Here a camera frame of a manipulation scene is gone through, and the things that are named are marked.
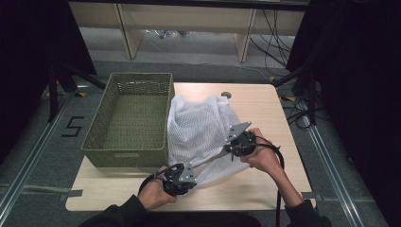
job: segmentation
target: mesh bag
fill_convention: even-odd
[[[230,126],[238,124],[227,97],[210,96],[187,102],[174,96],[167,121],[168,162],[192,163],[197,184],[233,175],[249,165],[231,155],[221,155]]]

